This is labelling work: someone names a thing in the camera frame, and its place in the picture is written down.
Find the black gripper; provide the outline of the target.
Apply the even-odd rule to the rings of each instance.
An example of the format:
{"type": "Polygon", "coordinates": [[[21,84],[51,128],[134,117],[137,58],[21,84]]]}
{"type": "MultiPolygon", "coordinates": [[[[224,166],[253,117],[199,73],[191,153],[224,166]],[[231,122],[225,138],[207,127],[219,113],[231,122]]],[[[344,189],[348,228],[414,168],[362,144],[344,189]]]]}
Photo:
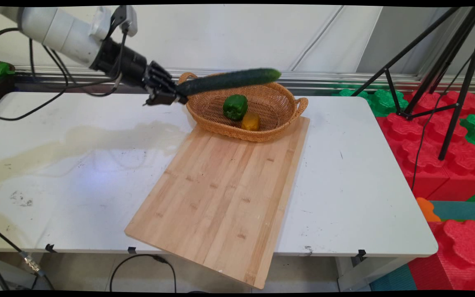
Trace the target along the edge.
{"type": "Polygon", "coordinates": [[[131,87],[153,89],[143,106],[188,103],[187,96],[176,91],[176,84],[171,74],[159,63],[151,61],[148,64],[147,59],[141,54],[126,45],[121,49],[121,43],[113,41],[112,38],[102,41],[90,69],[101,71],[111,78],[115,78],[120,72],[121,83],[131,87]]]}

